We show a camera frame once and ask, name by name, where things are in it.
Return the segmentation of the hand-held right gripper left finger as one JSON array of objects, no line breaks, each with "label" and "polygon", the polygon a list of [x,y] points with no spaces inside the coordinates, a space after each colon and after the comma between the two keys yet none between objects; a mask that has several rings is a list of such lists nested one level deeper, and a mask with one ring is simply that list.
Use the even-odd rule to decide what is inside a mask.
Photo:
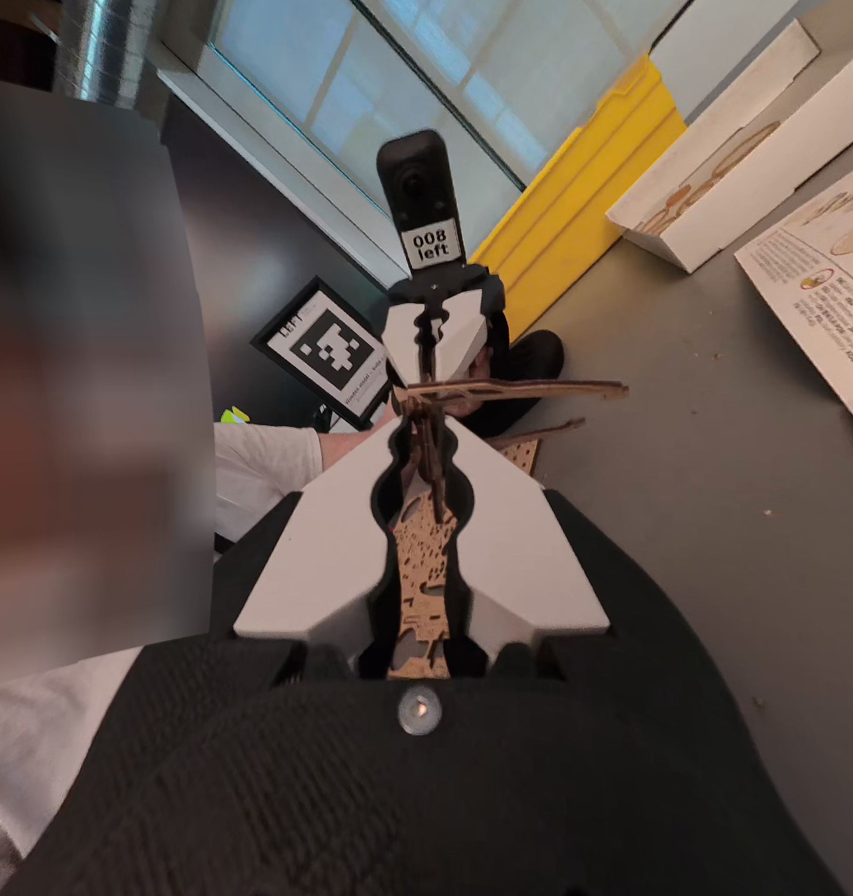
[{"label": "hand-held right gripper left finger", "polygon": [[393,418],[300,493],[233,624],[236,635],[336,649],[385,678],[400,627],[393,528],[409,422]]}]

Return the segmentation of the wooden model assembly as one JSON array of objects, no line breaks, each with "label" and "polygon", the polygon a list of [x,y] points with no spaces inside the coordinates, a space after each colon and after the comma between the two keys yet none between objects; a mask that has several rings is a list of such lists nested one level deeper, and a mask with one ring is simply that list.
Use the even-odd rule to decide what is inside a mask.
[{"label": "wooden model assembly", "polygon": [[443,523],[445,514],[445,470],[443,455],[445,418],[441,406],[418,400],[400,401],[393,388],[393,400],[399,414],[410,420],[414,428],[413,443],[420,476],[430,485],[434,522]]}]

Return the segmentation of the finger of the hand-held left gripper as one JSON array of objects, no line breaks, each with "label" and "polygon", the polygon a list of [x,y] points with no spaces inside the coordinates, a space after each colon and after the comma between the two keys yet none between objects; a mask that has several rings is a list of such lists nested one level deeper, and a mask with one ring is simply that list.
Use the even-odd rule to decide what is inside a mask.
[{"label": "finger of the hand-held left gripper", "polygon": [[391,306],[383,344],[398,384],[402,387],[430,381],[430,316],[423,303]]},{"label": "finger of the hand-held left gripper", "polygon": [[485,347],[488,322],[483,313],[483,290],[473,288],[440,301],[430,300],[434,338],[432,382],[465,379],[473,361]]}]

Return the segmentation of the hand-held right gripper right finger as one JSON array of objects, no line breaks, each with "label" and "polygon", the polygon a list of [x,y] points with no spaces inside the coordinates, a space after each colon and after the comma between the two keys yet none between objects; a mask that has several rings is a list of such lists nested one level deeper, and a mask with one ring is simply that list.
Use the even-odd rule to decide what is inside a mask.
[{"label": "hand-held right gripper right finger", "polygon": [[447,423],[455,529],[444,587],[451,678],[480,678],[510,644],[601,635],[610,620],[558,520],[554,495],[503,454]]}]

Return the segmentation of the person's white shirt torso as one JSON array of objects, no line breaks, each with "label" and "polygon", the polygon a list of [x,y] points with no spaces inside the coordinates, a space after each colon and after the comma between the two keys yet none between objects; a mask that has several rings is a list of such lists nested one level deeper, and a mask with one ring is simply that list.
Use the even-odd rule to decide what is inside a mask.
[{"label": "person's white shirt torso", "polygon": [[0,685],[0,890],[72,788],[141,648]]}]

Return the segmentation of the black framed marker sign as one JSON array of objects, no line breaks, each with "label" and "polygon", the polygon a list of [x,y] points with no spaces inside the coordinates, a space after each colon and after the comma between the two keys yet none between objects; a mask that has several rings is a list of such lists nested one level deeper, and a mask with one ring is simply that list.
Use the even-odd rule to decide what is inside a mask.
[{"label": "black framed marker sign", "polygon": [[250,344],[357,431],[371,428],[388,400],[383,343],[365,317],[319,277],[273,315]]}]

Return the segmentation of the group of wooden rings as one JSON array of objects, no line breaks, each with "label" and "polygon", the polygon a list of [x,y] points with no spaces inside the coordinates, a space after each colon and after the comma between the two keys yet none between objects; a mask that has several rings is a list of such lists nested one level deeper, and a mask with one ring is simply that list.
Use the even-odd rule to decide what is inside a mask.
[{"label": "group of wooden rings", "polygon": [[691,173],[669,196],[662,206],[645,218],[637,228],[640,234],[659,236],[691,207],[699,203],[712,188],[718,185],[728,173],[781,125],[773,120],[763,125],[747,126],[732,136],[710,158]]}]

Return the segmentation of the yellow plastic bin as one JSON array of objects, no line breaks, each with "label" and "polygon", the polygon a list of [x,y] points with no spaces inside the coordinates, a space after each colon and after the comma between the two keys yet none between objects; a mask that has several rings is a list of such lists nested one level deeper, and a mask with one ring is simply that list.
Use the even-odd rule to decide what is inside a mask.
[{"label": "yellow plastic bin", "polygon": [[513,340],[620,239],[607,212],[685,130],[645,54],[545,163],[470,256],[500,276]]}]

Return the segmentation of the window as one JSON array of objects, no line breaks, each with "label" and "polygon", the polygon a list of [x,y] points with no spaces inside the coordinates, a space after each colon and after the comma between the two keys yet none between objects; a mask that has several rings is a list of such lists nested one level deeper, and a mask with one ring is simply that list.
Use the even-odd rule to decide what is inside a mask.
[{"label": "window", "polygon": [[689,120],[802,2],[160,2],[164,84],[382,285],[407,263],[376,174],[424,128],[474,250],[633,64]]}]

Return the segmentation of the wooden parts sheet with gears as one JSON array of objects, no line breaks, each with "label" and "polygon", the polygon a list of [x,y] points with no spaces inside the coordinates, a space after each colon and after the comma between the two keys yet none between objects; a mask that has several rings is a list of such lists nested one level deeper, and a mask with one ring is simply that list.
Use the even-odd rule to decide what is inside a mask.
[{"label": "wooden parts sheet with gears", "polygon": [[400,621],[388,680],[449,677],[443,656],[450,636],[444,588],[447,545],[455,527],[449,510],[442,522],[434,520],[427,485],[416,477],[393,530],[399,561]]}]

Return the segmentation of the white cardboard box tray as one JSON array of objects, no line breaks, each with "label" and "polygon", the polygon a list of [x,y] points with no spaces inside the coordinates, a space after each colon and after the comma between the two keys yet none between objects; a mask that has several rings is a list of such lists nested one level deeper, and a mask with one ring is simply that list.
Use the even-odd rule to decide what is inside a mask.
[{"label": "white cardboard box tray", "polygon": [[[636,230],[732,134],[780,127],[659,236]],[[853,142],[853,2],[793,20],[607,212],[622,235],[693,273]]]}]

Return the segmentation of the round silver duct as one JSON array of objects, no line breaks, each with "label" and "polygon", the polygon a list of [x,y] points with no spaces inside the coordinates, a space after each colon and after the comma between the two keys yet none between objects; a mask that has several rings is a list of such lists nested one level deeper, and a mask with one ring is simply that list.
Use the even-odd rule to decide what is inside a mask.
[{"label": "round silver duct", "polygon": [[134,109],[164,1],[63,1],[52,93]]}]

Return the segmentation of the illustrated instruction booklet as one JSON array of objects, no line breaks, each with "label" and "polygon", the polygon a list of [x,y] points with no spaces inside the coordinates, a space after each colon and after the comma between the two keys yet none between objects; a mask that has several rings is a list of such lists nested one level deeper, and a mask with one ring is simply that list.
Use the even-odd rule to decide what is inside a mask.
[{"label": "illustrated instruction booklet", "polygon": [[853,170],[734,258],[853,417]]}]

